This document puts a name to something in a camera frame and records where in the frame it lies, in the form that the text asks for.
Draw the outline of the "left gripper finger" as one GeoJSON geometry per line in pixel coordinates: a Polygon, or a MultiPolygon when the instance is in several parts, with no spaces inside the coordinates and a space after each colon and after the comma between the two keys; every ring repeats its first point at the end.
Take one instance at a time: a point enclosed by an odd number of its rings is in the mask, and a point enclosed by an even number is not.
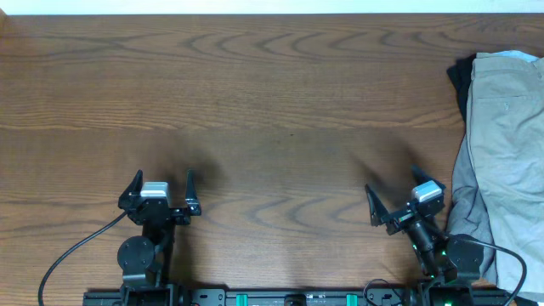
{"type": "Polygon", "coordinates": [[[142,187],[143,171],[139,169],[133,177],[132,182],[119,196],[118,207],[120,209],[129,209],[139,199],[142,187]]]}
{"type": "Polygon", "coordinates": [[[185,202],[188,207],[199,207],[199,200],[196,194],[196,187],[192,170],[189,170],[186,176],[185,202]]]}

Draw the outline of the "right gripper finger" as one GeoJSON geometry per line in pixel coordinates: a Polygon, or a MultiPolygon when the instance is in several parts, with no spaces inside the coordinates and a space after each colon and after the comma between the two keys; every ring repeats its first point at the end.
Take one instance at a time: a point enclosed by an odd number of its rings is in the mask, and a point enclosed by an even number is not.
{"type": "Polygon", "coordinates": [[[441,182],[439,182],[437,179],[431,177],[430,175],[428,175],[427,173],[425,173],[420,167],[418,167],[417,165],[412,165],[411,166],[411,173],[412,173],[412,176],[413,178],[415,179],[416,181],[416,185],[422,185],[422,184],[425,184],[429,181],[432,181],[434,182],[435,184],[437,184],[442,190],[445,189],[445,185],[442,184],[441,182]]]}
{"type": "Polygon", "coordinates": [[[370,185],[365,185],[365,192],[369,203],[371,225],[377,227],[386,223],[389,216],[387,208],[383,205],[370,185]]]}

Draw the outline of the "khaki green shorts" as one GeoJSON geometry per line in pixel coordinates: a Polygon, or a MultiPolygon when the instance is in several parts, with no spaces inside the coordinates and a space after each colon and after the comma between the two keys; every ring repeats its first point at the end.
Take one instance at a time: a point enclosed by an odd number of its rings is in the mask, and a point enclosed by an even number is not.
{"type": "Polygon", "coordinates": [[[494,242],[527,265],[520,290],[543,299],[543,61],[479,53],[467,146],[494,242]]]}

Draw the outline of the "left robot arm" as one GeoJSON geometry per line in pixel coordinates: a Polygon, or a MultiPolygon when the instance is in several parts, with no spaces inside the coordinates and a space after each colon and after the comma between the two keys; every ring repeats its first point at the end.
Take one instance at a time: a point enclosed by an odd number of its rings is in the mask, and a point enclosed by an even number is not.
{"type": "Polygon", "coordinates": [[[137,171],[119,196],[118,207],[142,228],[142,234],[126,239],[118,249],[122,269],[123,305],[190,305],[191,294],[169,280],[175,229],[201,215],[194,174],[187,172],[185,205],[170,207],[167,182],[145,182],[137,171]]]}

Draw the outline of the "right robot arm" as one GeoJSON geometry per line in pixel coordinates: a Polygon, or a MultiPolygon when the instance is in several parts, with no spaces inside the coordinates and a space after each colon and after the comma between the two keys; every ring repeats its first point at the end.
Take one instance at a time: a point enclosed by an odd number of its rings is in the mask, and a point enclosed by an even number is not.
{"type": "Polygon", "coordinates": [[[435,216],[445,207],[445,186],[412,167],[416,186],[405,206],[389,212],[370,185],[365,186],[371,225],[389,235],[406,234],[422,273],[428,277],[398,296],[401,305],[474,305],[472,283],[479,278],[483,247],[469,235],[457,238],[439,229],[435,216]]]}

